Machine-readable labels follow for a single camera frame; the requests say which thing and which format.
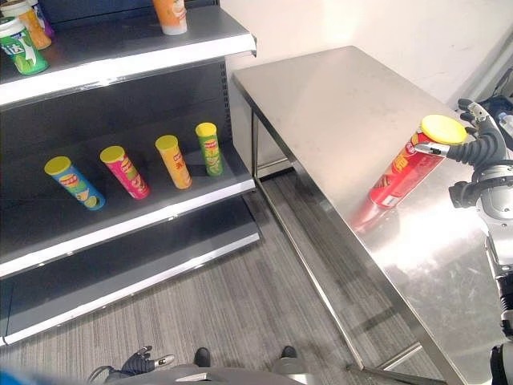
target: store shelf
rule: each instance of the store shelf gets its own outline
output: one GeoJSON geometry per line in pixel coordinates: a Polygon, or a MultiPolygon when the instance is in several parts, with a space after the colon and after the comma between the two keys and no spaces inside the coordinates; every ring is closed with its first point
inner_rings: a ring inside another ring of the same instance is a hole
{"type": "Polygon", "coordinates": [[[13,343],[259,239],[241,197],[2,281],[2,333],[13,343]]]}
{"type": "Polygon", "coordinates": [[[20,75],[2,55],[0,106],[103,87],[170,67],[256,50],[254,37],[218,6],[189,10],[187,23],[188,32],[178,36],[162,34],[156,17],[64,30],[42,51],[50,67],[28,77],[20,75]]]}
{"type": "Polygon", "coordinates": [[[192,186],[175,188],[161,159],[138,169],[151,188],[150,196],[132,199],[105,168],[106,197],[99,211],[86,210],[63,188],[51,196],[38,197],[2,210],[0,228],[0,278],[21,273],[67,257],[101,242],[111,240],[195,209],[237,196],[255,187],[236,149],[221,145],[224,174],[208,176],[200,151],[185,155],[192,186]]]}

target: red pringles can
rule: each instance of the red pringles can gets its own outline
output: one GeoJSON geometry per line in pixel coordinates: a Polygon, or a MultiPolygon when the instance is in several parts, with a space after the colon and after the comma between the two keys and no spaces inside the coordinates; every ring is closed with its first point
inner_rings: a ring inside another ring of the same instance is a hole
{"type": "Polygon", "coordinates": [[[150,193],[150,188],[125,154],[123,147],[107,147],[99,154],[99,158],[133,198],[143,199],[150,193]]]}
{"type": "Polygon", "coordinates": [[[442,161],[441,156],[416,151],[417,143],[453,145],[463,143],[466,137],[465,128],[454,119],[443,115],[424,117],[419,129],[369,191],[372,202],[388,209],[394,207],[442,161]]]}

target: white shelf edge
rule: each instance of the white shelf edge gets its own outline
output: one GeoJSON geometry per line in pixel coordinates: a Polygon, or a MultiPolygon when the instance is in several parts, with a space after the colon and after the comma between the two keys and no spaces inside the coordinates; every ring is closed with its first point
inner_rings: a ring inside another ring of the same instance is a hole
{"type": "Polygon", "coordinates": [[[247,33],[43,72],[0,85],[0,106],[71,88],[104,87],[130,75],[256,50],[254,37],[247,33]]]}
{"type": "Polygon", "coordinates": [[[153,225],[157,222],[172,220],[180,214],[198,209],[224,198],[239,195],[252,188],[255,188],[253,179],[245,180],[184,202],[166,206],[151,213],[141,215],[140,217],[96,230],[92,233],[82,235],[81,237],[73,238],[69,241],[64,241],[33,253],[28,253],[12,261],[2,263],[0,265],[0,278],[16,273],[19,270],[42,266],[46,262],[63,255],[73,255],[75,252],[85,249],[88,246],[98,244],[137,229],[142,229],[143,227],[153,225]]]}
{"type": "Polygon", "coordinates": [[[237,250],[243,246],[249,245],[250,243],[258,241],[259,239],[260,239],[260,236],[258,235],[258,233],[251,234],[247,237],[241,238],[238,241],[234,241],[228,245],[222,246],[219,249],[215,249],[215,250],[210,251],[204,255],[195,257],[181,265],[178,265],[171,269],[165,270],[162,273],[158,273],[158,274],[154,275],[153,277],[146,278],[140,282],[129,285],[121,290],[117,290],[114,293],[105,295],[101,298],[95,299],[94,301],[91,301],[84,305],[75,307],[73,310],[69,310],[65,313],[62,313],[55,317],[49,318],[46,321],[37,323],[33,326],[29,326],[26,329],[17,331],[16,333],[9,334],[4,337],[6,344],[11,344],[11,343],[20,341],[22,339],[30,337],[31,335],[34,335],[41,331],[50,329],[51,327],[59,326],[66,321],[70,321],[71,319],[76,318],[80,315],[90,313],[93,310],[97,310],[103,306],[106,306],[110,303],[118,301],[121,298],[125,298],[131,294],[134,294],[138,291],[146,289],[150,286],[153,286],[153,285],[155,285],[159,282],[162,282],[168,278],[171,278],[177,274],[181,274],[188,270],[199,268],[204,263],[211,261],[212,259],[221,257],[221,256],[225,255],[226,253],[230,253],[230,252],[237,250]]]}

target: yellow lid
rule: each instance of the yellow lid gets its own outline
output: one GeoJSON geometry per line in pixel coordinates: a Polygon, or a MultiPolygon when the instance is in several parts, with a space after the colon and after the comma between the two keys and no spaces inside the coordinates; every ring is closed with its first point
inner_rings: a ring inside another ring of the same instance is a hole
{"type": "Polygon", "coordinates": [[[57,175],[66,171],[71,166],[71,160],[67,156],[56,156],[47,161],[45,172],[48,175],[57,175]]]}
{"type": "Polygon", "coordinates": [[[164,135],[155,141],[155,147],[159,151],[166,151],[178,147],[178,139],[174,135],[164,135]]]}
{"type": "Polygon", "coordinates": [[[467,131],[461,123],[444,115],[425,116],[420,128],[424,134],[441,144],[461,144],[467,137],[467,131]]]}
{"type": "Polygon", "coordinates": [[[123,150],[123,147],[110,146],[101,151],[99,158],[103,163],[115,163],[123,160],[123,155],[125,155],[125,150],[123,150]]]}
{"type": "Polygon", "coordinates": [[[200,123],[196,126],[196,135],[212,136],[215,135],[217,127],[214,123],[200,123]]]}

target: shoe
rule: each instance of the shoe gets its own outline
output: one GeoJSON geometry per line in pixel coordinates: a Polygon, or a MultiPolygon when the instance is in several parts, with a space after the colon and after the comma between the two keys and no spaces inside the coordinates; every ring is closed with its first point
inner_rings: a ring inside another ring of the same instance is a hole
{"type": "Polygon", "coordinates": [[[296,349],[294,349],[292,346],[286,346],[281,351],[281,358],[282,359],[296,359],[297,358],[297,352],[296,349]]]}
{"type": "Polygon", "coordinates": [[[201,347],[196,351],[194,364],[198,367],[210,367],[210,352],[206,347],[201,347]]]}

